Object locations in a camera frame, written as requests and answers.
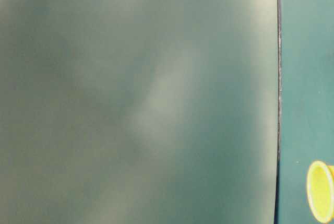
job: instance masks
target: cup rim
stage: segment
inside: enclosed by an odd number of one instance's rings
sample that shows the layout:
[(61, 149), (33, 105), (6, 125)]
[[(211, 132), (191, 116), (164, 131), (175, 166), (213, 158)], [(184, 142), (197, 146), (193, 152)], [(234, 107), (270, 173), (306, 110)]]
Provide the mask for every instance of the cup rim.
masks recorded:
[[(330, 205), (329, 205), (329, 213), (325, 217), (319, 216), (318, 212), (316, 211), (316, 209), (313, 205), (312, 194), (311, 194), (311, 175), (312, 175), (313, 171), (316, 168), (319, 168), (319, 167), (324, 170), (324, 172), (326, 173), (326, 177), (328, 179), (328, 182), (329, 182)], [(328, 166), (324, 162), (317, 160), (317, 161), (314, 161), (309, 166), (308, 173), (307, 173), (306, 190), (307, 190), (308, 204), (309, 204), (309, 207), (312, 211), (313, 216), (321, 223), (328, 223), (332, 219), (333, 214), (334, 214), (334, 183), (333, 183), (332, 174), (331, 174)]]

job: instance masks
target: blurry green panel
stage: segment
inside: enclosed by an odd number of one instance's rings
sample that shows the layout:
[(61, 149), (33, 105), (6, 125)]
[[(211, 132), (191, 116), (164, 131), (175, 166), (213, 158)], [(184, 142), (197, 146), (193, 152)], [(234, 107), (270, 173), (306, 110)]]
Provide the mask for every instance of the blurry green panel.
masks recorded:
[(0, 0), (0, 77), (0, 223), (272, 223), (277, 0)]

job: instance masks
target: yellow plastic cup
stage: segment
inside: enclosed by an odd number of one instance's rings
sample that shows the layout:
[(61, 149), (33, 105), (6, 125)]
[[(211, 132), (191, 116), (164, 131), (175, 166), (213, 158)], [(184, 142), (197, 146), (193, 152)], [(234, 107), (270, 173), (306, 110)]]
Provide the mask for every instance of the yellow plastic cup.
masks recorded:
[(309, 207), (321, 223), (334, 218), (334, 166), (314, 161), (308, 169), (306, 191)]

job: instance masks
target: teal background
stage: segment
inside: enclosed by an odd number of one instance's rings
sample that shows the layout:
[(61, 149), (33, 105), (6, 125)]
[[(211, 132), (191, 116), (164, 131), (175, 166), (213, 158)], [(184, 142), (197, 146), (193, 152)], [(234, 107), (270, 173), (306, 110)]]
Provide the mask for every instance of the teal background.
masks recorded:
[(333, 164), (334, 0), (282, 0), (279, 223), (317, 223), (306, 197), (314, 160)]
[(277, 50), (277, 0), (0, 0), (0, 223), (272, 223)]

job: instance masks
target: teal surface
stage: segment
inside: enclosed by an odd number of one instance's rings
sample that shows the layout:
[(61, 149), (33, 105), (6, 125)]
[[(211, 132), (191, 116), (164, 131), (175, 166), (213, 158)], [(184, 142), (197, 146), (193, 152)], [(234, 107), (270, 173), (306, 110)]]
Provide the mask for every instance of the teal surface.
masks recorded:
[(317, 223), (306, 197), (314, 160), (334, 164), (334, 0), (282, 0), (279, 223)]
[(0, 0), (0, 223), (272, 223), (277, 90), (277, 0)]

